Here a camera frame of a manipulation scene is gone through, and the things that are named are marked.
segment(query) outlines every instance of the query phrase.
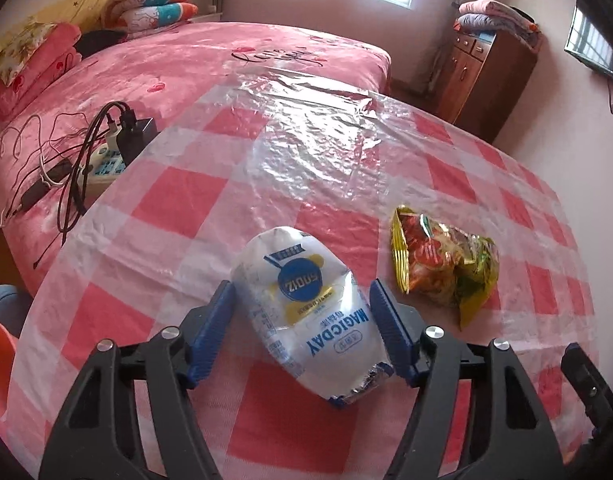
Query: blue gripper pad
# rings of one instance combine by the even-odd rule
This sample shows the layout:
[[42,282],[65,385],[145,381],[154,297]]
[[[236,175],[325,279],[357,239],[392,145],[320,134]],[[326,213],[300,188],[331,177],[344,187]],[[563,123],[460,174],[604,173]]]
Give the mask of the blue gripper pad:
[[189,345],[186,379],[190,389],[211,373],[235,307],[235,287],[224,280],[207,306],[191,309],[180,324]]
[[369,288],[369,306],[395,373],[414,386],[419,377],[416,363],[420,359],[420,334],[424,329],[422,317],[413,307],[403,305],[399,308],[410,311],[403,323],[398,314],[399,304],[379,280],[374,280]]

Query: silver screw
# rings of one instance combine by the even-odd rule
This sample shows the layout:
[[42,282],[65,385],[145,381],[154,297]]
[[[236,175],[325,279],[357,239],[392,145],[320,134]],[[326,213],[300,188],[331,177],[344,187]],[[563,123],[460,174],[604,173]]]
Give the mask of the silver screw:
[[175,339],[180,335],[180,329],[176,326],[168,326],[162,329],[162,337],[164,339]]
[[110,339],[103,339],[98,343],[98,351],[99,352],[107,352],[113,348],[113,341]]
[[500,338],[493,340],[493,346],[495,346],[498,350],[508,350],[511,348],[508,341]]
[[444,331],[439,326],[429,326],[424,332],[431,339],[440,339],[444,336]]

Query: white plastic package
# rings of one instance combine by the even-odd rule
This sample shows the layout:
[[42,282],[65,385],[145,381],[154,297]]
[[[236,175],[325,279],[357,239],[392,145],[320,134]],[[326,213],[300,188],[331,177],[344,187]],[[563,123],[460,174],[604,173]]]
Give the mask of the white plastic package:
[[292,227],[264,232],[231,278],[267,350],[312,392],[348,404],[391,375],[353,274],[316,238]]

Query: yellow snack bag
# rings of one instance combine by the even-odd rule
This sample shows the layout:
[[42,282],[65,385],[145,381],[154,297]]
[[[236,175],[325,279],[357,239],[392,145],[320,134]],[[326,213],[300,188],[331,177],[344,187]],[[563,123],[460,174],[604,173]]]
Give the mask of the yellow snack bag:
[[458,306],[460,328],[466,327],[491,295],[499,261],[491,238],[396,208],[392,225],[395,276],[400,290],[417,290],[437,303]]

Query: television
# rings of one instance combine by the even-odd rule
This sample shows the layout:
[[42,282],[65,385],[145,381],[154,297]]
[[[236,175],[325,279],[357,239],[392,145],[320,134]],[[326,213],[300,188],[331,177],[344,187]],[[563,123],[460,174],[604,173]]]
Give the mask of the television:
[[613,20],[598,0],[577,0],[565,50],[613,79]]

